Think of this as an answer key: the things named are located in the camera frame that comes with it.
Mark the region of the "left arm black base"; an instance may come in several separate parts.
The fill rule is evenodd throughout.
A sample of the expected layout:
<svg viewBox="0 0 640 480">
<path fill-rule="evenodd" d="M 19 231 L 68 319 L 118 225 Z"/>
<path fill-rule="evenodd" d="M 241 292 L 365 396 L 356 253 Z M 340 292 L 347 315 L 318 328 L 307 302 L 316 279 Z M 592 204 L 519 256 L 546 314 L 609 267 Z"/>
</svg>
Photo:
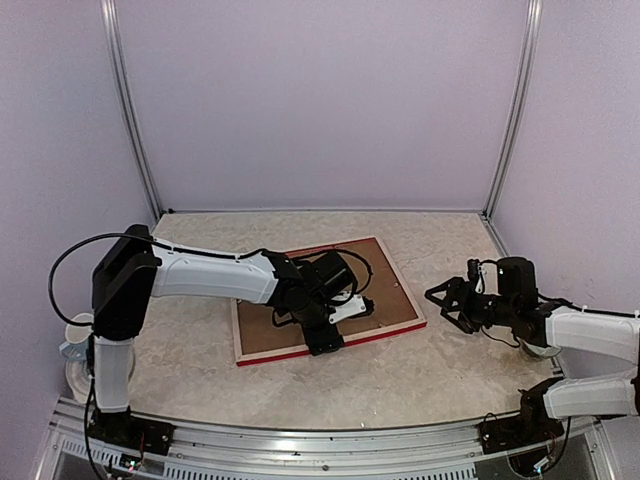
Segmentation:
<svg viewBox="0 0 640 480">
<path fill-rule="evenodd" d="M 127 413 L 105 414 L 89 421 L 88 436 L 139 453 L 167 456 L 175 429 L 173 424 Z"/>
</svg>

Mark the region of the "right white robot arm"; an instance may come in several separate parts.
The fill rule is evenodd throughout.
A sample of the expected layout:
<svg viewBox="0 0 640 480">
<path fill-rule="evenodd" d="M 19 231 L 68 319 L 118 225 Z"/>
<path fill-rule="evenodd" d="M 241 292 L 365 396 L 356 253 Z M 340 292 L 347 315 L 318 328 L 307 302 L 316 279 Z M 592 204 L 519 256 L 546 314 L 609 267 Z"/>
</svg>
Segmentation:
<svg viewBox="0 0 640 480">
<path fill-rule="evenodd" d="M 466 277 L 452 277 L 424 296 L 465 334 L 494 326 L 510 330 L 533 354 L 553 357 L 565 350 L 616 358 L 629 369 L 581 379 L 552 378 L 521 394 L 511 426 L 523 444 L 535 442 L 551 423 L 575 416 L 636 416 L 639 413 L 639 316 L 579 307 L 540 294 L 535 267 L 524 257 L 494 261 L 497 290 L 485 291 L 484 262 L 470 259 Z"/>
</svg>

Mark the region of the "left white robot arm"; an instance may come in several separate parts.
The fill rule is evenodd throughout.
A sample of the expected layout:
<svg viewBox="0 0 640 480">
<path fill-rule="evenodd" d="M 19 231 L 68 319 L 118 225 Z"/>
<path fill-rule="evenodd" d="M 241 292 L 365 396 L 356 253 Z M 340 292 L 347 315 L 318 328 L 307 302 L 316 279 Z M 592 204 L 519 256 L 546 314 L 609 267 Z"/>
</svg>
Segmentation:
<svg viewBox="0 0 640 480">
<path fill-rule="evenodd" d="M 74 253 L 102 241 L 112 246 L 91 275 L 90 317 L 73 318 L 56 299 L 57 272 Z M 305 346 L 317 356 L 344 346 L 340 322 L 374 311 L 374 301 L 364 294 L 369 283 L 358 279 L 350 259 L 369 264 L 344 249 L 297 258 L 264 247 L 246 253 L 197 249 L 159 239 L 146 226 L 133 224 L 67 248 L 50 267 L 47 294 L 60 320 L 88 329 L 89 403 L 102 430 L 127 445 L 140 434 L 139 421 L 131 414 L 129 358 L 153 302 L 196 298 L 268 308 L 278 326 L 299 326 Z"/>
</svg>

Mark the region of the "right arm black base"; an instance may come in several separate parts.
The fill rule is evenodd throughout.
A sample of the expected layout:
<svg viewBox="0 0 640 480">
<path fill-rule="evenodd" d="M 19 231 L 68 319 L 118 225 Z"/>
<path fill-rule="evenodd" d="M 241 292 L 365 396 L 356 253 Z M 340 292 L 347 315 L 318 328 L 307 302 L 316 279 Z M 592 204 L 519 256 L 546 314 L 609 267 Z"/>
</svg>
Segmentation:
<svg viewBox="0 0 640 480">
<path fill-rule="evenodd" d="M 486 419 L 477 428 L 485 455 L 545 442 L 565 433 L 559 420 L 527 420 L 522 415 Z"/>
</svg>

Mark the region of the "green ceramic bowl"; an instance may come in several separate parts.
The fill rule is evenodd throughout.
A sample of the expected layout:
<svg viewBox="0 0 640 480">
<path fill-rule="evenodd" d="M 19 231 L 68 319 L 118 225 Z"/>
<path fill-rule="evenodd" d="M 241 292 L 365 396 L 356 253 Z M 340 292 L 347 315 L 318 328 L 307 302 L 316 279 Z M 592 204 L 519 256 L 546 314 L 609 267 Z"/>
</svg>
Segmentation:
<svg viewBox="0 0 640 480">
<path fill-rule="evenodd" d="M 527 343 L 524 340 L 521 340 L 520 344 L 523 352 L 532 358 L 551 359 L 556 357 L 562 351 L 560 347 L 541 347 Z"/>
</svg>

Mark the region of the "light blue mug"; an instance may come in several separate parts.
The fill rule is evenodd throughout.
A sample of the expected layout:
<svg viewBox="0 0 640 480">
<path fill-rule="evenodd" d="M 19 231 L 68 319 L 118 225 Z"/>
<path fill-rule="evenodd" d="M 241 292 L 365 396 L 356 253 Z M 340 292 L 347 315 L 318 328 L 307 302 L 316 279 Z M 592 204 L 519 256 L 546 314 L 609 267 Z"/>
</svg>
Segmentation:
<svg viewBox="0 0 640 480">
<path fill-rule="evenodd" d="M 93 314 L 85 312 L 76 315 L 72 319 L 72 323 L 66 325 L 64 342 L 59 345 L 59 353 L 66 361 L 83 362 L 87 360 L 93 320 Z"/>
</svg>

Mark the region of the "front aluminium rail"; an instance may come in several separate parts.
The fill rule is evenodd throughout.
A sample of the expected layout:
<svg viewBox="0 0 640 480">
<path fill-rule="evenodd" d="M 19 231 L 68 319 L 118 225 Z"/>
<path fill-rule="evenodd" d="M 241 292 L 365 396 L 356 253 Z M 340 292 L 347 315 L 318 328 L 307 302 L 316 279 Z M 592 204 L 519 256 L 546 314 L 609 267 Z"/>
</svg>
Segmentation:
<svg viewBox="0 0 640 480">
<path fill-rule="evenodd" d="M 36 479 L 96 479 L 86 462 L 83 410 L 60 398 L 46 430 Z M 166 456 L 144 453 L 142 466 L 122 471 L 136 452 L 90 441 L 96 466 L 110 479 L 528 479 L 514 472 L 516 452 L 484 454 L 481 419 L 420 427 L 286 431 L 166 419 L 176 425 Z M 600 422 L 572 421 L 559 463 L 536 479 L 621 479 Z"/>
</svg>

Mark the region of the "right aluminium corner post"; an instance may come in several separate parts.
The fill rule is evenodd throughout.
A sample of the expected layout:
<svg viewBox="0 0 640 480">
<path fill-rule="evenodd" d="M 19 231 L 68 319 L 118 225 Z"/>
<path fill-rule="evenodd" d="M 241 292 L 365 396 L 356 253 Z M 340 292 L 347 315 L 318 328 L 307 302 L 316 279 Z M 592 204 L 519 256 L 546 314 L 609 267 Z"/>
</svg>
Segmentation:
<svg viewBox="0 0 640 480">
<path fill-rule="evenodd" d="M 526 21 L 506 129 L 499 150 L 498 163 L 483 208 L 483 216 L 487 223 L 491 223 L 496 214 L 516 145 L 534 68 L 542 11 L 542 0 L 527 2 Z"/>
</svg>

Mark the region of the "aluminium corner post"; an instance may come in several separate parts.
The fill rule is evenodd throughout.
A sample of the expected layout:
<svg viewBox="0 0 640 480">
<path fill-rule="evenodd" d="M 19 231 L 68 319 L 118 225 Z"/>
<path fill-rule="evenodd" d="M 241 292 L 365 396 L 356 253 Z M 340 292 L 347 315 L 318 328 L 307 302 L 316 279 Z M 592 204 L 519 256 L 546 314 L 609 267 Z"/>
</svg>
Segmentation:
<svg viewBox="0 0 640 480">
<path fill-rule="evenodd" d="M 164 210 L 147 158 L 128 81 L 124 48 L 119 28 L 117 4 L 114 0 L 101 0 L 100 10 L 106 35 L 108 55 L 114 76 L 116 95 L 122 112 L 127 138 L 132 150 L 134 165 L 138 171 L 151 215 L 155 221 L 158 221 L 162 217 Z"/>
<path fill-rule="evenodd" d="M 534 68 L 542 11 L 542 0 L 527 2 L 526 21 L 506 129 L 499 150 L 498 163 L 483 208 L 483 216 L 487 223 L 491 223 L 496 214 L 516 145 Z"/>
</svg>

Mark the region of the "left aluminium corner post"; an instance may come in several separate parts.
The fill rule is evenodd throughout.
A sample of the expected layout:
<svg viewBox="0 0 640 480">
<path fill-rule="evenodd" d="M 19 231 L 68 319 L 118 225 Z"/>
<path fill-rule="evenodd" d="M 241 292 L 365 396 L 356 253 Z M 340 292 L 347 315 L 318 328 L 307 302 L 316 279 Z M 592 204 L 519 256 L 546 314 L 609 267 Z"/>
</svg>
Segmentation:
<svg viewBox="0 0 640 480">
<path fill-rule="evenodd" d="M 151 215 L 155 221 L 158 221 L 162 217 L 164 210 L 147 158 L 128 81 L 124 48 L 119 28 L 117 4 L 114 0 L 101 0 L 100 10 L 106 35 L 108 55 L 114 76 L 116 95 L 122 112 L 127 138 L 132 150 L 134 165 L 138 171 Z"/>
</svg>

